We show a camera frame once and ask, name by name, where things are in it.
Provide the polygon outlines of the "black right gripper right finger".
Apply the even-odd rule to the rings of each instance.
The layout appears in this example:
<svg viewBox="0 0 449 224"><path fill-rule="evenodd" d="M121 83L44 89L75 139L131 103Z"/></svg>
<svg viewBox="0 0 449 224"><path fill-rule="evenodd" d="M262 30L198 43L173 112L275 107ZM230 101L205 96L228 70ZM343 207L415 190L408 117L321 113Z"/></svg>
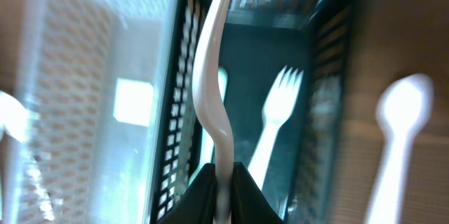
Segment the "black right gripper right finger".
<svg viewBox="0 0 449 224"><path fill-rule="evenodd" d="M234 163L231 189L232 224L283 224L241 162Z"/></svg>

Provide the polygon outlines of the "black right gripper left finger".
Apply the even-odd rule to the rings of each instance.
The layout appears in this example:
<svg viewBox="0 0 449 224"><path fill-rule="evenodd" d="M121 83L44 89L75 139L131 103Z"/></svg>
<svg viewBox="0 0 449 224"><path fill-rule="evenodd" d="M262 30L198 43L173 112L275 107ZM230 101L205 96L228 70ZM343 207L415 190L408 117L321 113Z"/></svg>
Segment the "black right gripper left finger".
<svg viewBox="0 0 449 224"><path fill-rule="evenodd" d="M175 207L159 224L212 224L217 198L215 165L205 164Z"/></svg>

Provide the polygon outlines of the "white plastic fork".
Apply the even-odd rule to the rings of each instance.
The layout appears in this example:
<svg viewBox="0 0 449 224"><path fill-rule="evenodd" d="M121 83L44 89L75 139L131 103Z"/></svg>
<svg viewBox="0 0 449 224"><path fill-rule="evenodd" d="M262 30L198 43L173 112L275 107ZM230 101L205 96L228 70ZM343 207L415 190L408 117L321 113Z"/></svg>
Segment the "white plastic fork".
<svg viewBox="0 0 449 224"><path fill-rule="evenodd" d="M248 171L261 190L267 175L276 137L290 119L302 85L303 71L285 66L276 76L262 107L263 128Z"/></svg>
<svg viewBox="0 0 449 224"><path fill-rule="evenodd" d="M218 83L220 44L229 2L212 0L196 48L192 74L194 109L199 122L215 144L216 223L232 221L234 137Z"/></svg>

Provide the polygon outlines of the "pale green plastic fork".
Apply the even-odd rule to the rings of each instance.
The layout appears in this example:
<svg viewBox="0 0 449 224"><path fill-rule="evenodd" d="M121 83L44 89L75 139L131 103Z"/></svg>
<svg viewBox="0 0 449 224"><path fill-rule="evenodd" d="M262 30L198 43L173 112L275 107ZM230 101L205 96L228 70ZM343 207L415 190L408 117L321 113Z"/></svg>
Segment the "pale green plastic fork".
<svg viewBox="0 0 449 224"><path fill-rule="evenodd" d="M223 67L218 68L218 84L221 100L224 101L227 90L228 74ZM199 152L199 164L190 176L189 184L192 184L197 177L199 171L207 163L213 162L214 142L207 130L202 129L201 132L201 149Z"/></svg>

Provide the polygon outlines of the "small white plastic spoon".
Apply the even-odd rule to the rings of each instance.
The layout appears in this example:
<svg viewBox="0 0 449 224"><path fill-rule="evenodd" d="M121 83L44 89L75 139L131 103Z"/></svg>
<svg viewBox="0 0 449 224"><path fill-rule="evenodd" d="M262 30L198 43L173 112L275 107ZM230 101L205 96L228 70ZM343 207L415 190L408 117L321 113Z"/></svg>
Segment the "small white plastic spoon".
<svg viewBox="0 0 449 224"><path fill-rule="evenodd" d="M384 148L365 223L400 221L413 142L431 117L433 101L433 81L423 73L394 81L380 96L376 119Z"/></svg>

